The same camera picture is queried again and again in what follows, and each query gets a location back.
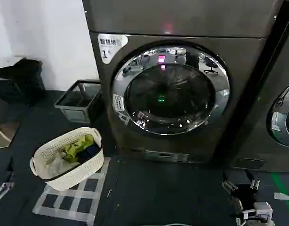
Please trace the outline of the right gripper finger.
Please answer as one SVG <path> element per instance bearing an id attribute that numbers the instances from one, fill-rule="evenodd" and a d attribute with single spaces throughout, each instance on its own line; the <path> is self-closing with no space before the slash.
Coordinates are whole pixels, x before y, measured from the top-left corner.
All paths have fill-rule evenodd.
<path id="1" fill-rule="evenodd" d="M 222 175 L 223 175 L 223 180 L 221 181 L 221 185 L 226 191 L 235 191 L 238 189 L 236 185 L 234 185 L 232 182 L 228 180 L 228 177 L 224 170 L 223 170 Z"/>
<path id="2" fill-rule="evenodd" d="M 250 188 L 251 189 L 258 189 L 260 185 L 260 180 L 255 179 L 253 174 L 250 173 L 247 169 L 245 170 L 247 178 L 250 180 Z"/>

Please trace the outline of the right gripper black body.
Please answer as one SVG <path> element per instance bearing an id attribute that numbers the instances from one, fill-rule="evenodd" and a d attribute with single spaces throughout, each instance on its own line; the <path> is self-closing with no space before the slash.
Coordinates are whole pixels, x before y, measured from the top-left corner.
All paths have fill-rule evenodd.
<path id="1" fill-rule="evenodd" d="M 244 209 L 254 208 L 254 203 L 256 202 L 257 190 L 251 188 L 249 184 L 237 184 L 237 189 L 230 192 L 232 197 L 238 198 Z"/>

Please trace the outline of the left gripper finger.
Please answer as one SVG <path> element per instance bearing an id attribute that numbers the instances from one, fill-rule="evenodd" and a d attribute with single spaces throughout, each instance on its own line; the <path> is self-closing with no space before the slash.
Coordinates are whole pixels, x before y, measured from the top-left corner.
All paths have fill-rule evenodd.
<path id="1" fill-rule="evenodd" d="M 0 200 L 14 187 L 14 185 L 14 182 L 5 182 L 0 186 Z"/>

